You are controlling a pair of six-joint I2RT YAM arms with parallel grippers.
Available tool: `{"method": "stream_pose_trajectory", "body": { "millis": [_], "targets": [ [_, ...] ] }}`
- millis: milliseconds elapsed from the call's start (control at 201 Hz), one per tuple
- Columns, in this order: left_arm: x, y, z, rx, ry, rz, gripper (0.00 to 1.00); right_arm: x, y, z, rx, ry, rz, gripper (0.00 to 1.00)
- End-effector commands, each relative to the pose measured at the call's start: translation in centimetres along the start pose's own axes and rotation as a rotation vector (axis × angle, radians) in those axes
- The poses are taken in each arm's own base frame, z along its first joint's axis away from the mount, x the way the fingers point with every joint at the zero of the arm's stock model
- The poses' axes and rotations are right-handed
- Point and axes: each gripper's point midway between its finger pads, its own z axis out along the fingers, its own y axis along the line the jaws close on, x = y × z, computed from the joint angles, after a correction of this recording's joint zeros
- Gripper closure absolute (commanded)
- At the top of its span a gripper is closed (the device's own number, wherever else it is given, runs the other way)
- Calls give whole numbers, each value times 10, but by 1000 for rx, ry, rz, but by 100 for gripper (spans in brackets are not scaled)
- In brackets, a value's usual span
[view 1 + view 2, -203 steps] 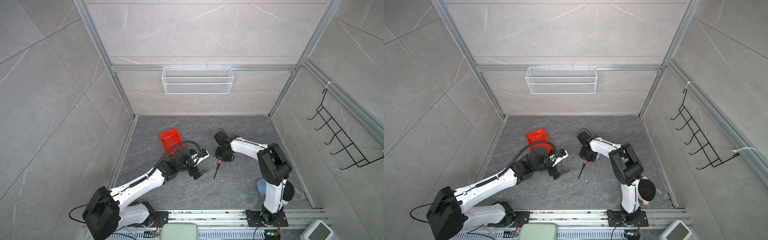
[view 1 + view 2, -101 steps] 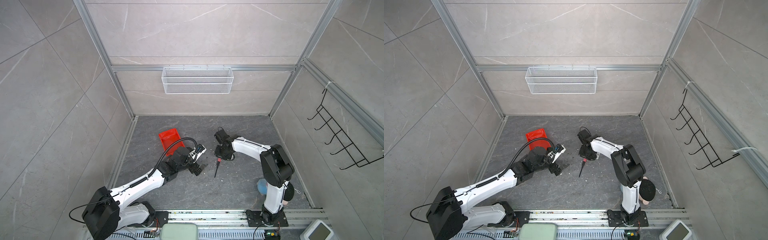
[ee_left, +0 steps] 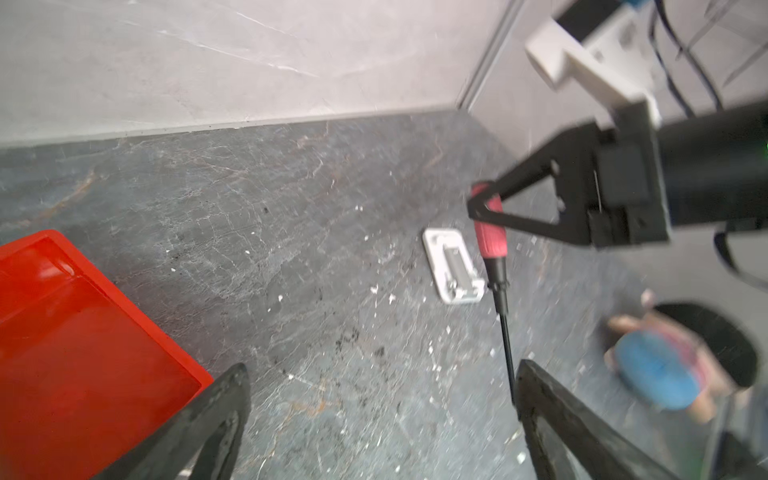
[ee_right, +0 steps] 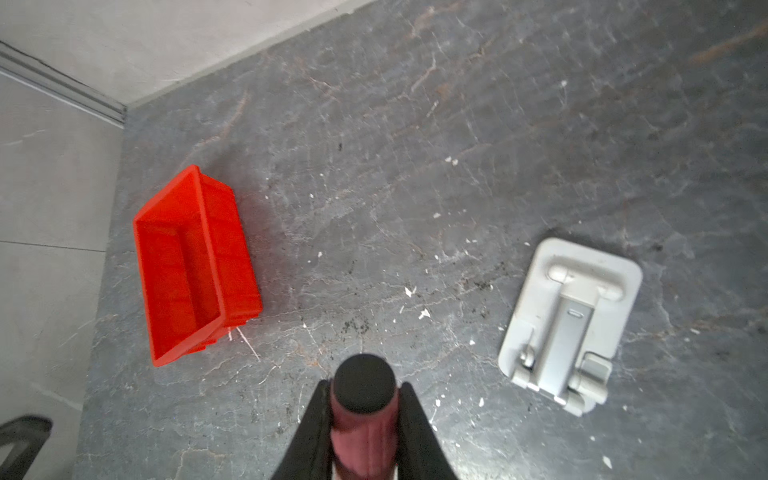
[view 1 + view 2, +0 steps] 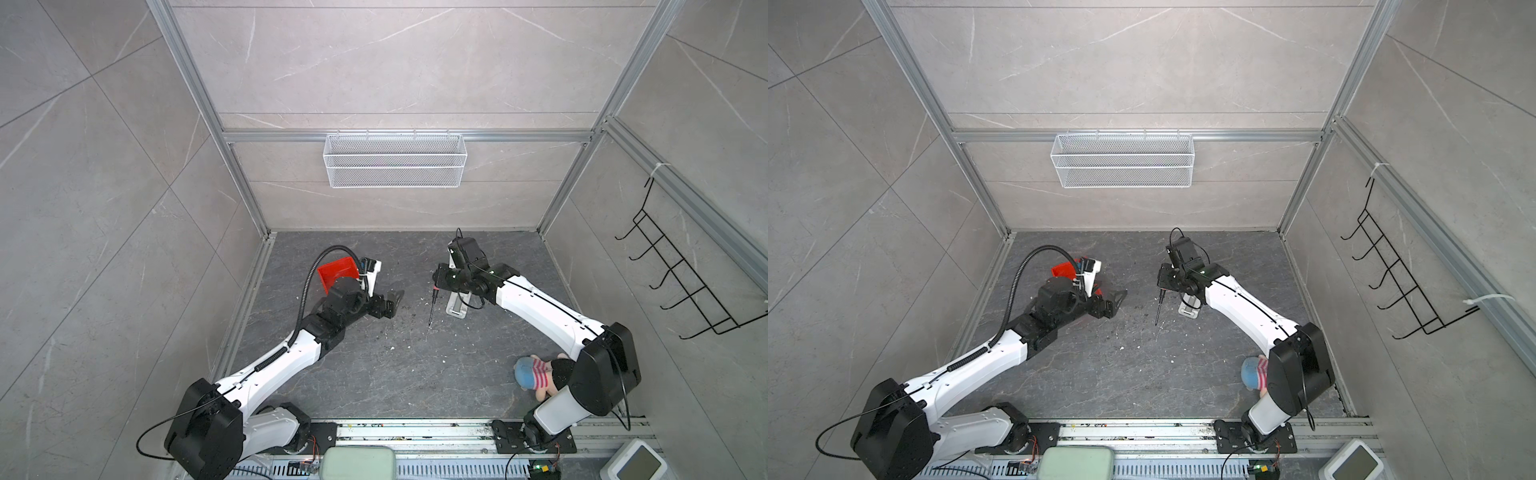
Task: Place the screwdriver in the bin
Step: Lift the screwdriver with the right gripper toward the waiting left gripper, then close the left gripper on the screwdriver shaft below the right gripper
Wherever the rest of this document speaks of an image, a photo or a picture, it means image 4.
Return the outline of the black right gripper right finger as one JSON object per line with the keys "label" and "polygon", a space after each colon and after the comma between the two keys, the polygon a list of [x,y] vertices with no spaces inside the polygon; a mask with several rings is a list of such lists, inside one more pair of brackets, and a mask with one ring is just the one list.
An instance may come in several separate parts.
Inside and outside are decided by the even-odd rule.
{"label": "black right gripper right finger", "polygon": [[457,480],[413,386],[399,389],[397,476],[405,480]]}

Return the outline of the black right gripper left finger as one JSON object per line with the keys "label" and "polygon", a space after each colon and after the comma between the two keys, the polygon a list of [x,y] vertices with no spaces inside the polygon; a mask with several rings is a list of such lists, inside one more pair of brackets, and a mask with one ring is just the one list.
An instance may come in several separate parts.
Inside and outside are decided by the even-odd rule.
{"label": "black right gripper left finger", "polygon": [[331,382],[321,380],[272,480],[332,478]]}

